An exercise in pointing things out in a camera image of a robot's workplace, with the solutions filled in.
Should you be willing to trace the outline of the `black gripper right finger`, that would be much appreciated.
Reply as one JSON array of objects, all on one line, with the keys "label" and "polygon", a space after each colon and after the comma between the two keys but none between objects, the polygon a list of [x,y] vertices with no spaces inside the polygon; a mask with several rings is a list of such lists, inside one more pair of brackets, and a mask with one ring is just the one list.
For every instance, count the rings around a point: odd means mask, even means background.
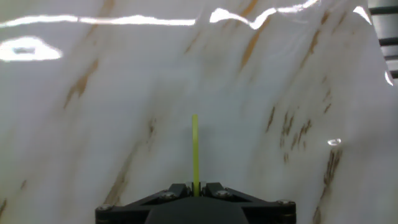
[{"label": "black gripper right finger", "polygon": [[280,199],[268,202],[224,187],[219,182],[201,182],[200,196],[210,201],[205,208],[220,215],[226,223],[296,224],[297,222],[297,206],[291,200]]}]

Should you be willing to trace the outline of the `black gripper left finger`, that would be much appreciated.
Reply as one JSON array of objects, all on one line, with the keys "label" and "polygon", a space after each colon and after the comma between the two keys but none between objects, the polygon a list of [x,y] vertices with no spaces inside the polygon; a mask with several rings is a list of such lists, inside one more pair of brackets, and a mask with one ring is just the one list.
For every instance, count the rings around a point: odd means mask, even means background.
[{"label": "black gripper left finger", "polygon": [[160,205],[193,196],[193,183],[172,184],[127,205],[102,204],[95,209],[95,224],[145,223],[149,212]]}]

